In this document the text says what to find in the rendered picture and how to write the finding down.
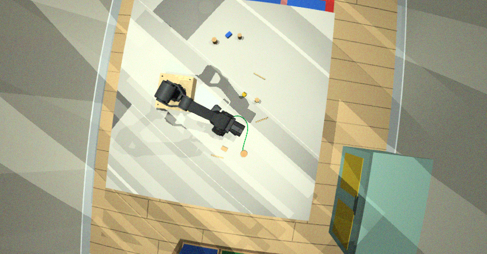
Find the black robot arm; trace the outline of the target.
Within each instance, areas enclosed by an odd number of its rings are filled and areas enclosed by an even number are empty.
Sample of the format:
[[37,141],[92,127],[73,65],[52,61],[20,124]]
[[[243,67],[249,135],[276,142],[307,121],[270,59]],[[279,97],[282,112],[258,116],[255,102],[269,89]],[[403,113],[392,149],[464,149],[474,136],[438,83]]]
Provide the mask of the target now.
[[[154,97],[161,104],[168,107],[179,107],[184,111],[190,111],[214,125],[212,131],[219,136],[224,136],[229,131],[237,136],[241,136],[245,126],[236,121],[233,115],[227,112],[212,111],[201,104],[193,101],[186,95],[186,89],[180,84],[173,83],[170,80],[163,80]],[[179,102],[179,105],[169,105],[169,102]],[[230,117],[229,117],[230,116]]]

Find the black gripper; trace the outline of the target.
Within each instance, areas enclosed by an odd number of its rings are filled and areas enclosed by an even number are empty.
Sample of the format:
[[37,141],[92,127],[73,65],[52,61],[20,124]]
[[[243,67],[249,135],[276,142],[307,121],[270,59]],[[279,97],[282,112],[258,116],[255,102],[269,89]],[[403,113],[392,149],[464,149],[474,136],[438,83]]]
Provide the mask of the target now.
[[214,105],[214,106],[211,108],[211,110],[212,110],[212,111],[220,111],[221,109],[222,109],[222,108],[221,108],[220,106],[218,106],[217,104],[215,104],[215,105]]

